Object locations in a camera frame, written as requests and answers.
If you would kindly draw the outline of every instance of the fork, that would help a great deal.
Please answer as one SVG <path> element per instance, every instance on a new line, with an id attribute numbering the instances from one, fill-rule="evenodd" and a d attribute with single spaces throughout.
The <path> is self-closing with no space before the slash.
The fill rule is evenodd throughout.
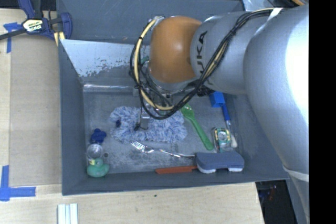
<path id="1" fill-rule="evenodd" d="M 190 158 L 191 159 L 191 158 L 195 157 L 194 154 L 178 154 L 178 153 L 172 153 L 172 152 L 169 152 L 169 151 L 166 151 L 166 150 L 162 150 L 160 148 L 153 148 L 153 147 L 150 147 L 150 146 L 143 145 L 143 144 L 139 143 L 138 141 L 132 141 L 131 145 L 134 146 L 135 148 L 137 148 L 138 150 L 144 152 L 144 153 L 152 153 L 154 151 L 158 151 L 158 152 L 169 154 L 171 156 L 175 156 L 175 157 L 178 157 L 178 158 Z"/>

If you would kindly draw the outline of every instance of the small toy figure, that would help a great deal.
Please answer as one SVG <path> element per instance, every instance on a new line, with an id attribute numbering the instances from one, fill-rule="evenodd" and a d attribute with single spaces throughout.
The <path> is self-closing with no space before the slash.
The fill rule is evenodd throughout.
<path id="1" fill-rule="evenodd" d="M 95 143 L 101 144 L 103 143 L 105 137 L 106 137 L 106 132 L 103 132 L 100 129 L 96 128 L 93 134 L 91 134 L 90 143 L 91 144 L 95 144 Z"/>
<path id="2" fill-rule="evenodd" d="M 92 177 L 102 177 L 106 175 L 110 169 L 110 166 L 105 164 L 101 158 L 92 159 L 89 163 L 86 172 Z"/>

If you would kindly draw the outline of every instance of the blue toy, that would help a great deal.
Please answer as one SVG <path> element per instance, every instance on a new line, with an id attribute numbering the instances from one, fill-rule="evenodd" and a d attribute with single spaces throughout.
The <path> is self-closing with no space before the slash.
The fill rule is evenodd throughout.
<path id="1" fill-rule="evenodd" d="M 106 137 L 106 132 L 103 132 L 100 129 L 96 128 L 93 134 L 91 134 L 90 143 L 91 144 L 96 144 L 96 143 L 101 144 L 103 143 L 105 137 Z"/>

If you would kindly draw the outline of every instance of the blue cloth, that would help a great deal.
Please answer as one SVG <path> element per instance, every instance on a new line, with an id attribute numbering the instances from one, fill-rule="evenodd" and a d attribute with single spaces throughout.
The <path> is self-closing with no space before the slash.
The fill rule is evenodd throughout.
<path id="1" fill-rule="evenodd" d="M 184 117 L 180 111 L 165 120 L 150 118 L 147 130 L 139 128 L 135 131 L 134 127 L 139 117 L 140 108 L 129 106 L 116 108 L 110 115 L 111 136 L 123 143 L 131 140 L 174 143 L 183 140 L 187 135 L 183 124 Z M 121 122 L 119 127 L 116 126 L 118 120 Z"/>

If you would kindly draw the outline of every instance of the green plastic spoon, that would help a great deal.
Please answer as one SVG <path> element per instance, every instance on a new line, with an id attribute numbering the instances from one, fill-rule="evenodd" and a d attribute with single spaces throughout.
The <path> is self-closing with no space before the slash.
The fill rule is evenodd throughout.
<path id="1" fill-rule="evenodd" d="M 194 125 L 200 139 L 202 140 L 205 148 L 209 151 L 214 149 L 213 143 L 211 143 L 210 139 L 207 137 L 206 133 L 203 131 L 202 127 L 196 121 L 194 110 L 191 108 L 189 104 L 186 104 L 184 107 L 180 109 L 182 114 L 189 119 Z"/>

